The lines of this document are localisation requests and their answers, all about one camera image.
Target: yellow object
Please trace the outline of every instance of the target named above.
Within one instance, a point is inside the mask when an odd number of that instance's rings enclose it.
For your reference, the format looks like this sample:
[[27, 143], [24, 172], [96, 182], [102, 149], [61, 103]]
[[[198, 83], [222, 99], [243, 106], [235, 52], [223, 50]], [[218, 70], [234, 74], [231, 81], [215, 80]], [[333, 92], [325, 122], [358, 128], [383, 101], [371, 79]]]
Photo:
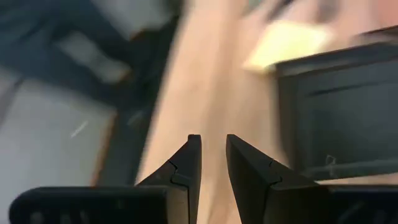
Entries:
[[267, 73], [277, 62], [322, 52], [332, 36], [326, 26], [275, 21], [264, 31], [243, 68]]

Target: black plastic piece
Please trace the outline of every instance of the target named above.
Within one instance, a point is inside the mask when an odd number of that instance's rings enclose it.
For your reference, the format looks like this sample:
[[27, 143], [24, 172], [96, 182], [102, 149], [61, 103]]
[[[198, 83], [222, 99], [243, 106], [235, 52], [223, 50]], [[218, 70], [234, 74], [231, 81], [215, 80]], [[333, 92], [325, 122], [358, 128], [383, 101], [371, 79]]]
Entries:
[[12, 224], [196, 223], [201, 139], [188, 141], [135, 187], [41, 187], [10, 206]]
[[397, 59], [381, 42], [276, 65], [293, 170], [316, 180], [398, 171]]
[[231, 134], [226, 156], [242, 224], [398, 223], [396, 185], [318, 185]]

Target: wooden table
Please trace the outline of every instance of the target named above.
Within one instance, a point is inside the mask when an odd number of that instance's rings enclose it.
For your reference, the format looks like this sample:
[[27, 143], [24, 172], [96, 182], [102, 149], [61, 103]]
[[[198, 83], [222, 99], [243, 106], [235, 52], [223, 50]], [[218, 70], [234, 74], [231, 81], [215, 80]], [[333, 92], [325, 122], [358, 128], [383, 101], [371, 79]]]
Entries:
[[[275, 78], [241, 69], [279, 0], [267, 0], [242, 16], [243, 0], [192, 0], [187, 4], [137, 181], [163, 164], [187, 140], [201, 134], [203, 163], [198, 223], [240, 223], [226, 170], [225, 142], [237, 134], [283, 164], [276, 113]], [[317, 0], [297, 0], [279, 19], [314, 21]], [[330, 22], [339, 47], [355, 34], [378, 29], [372, 0], [340, 0]], [[398, 175], [333, 180], [340, 183], [398, 183]]]

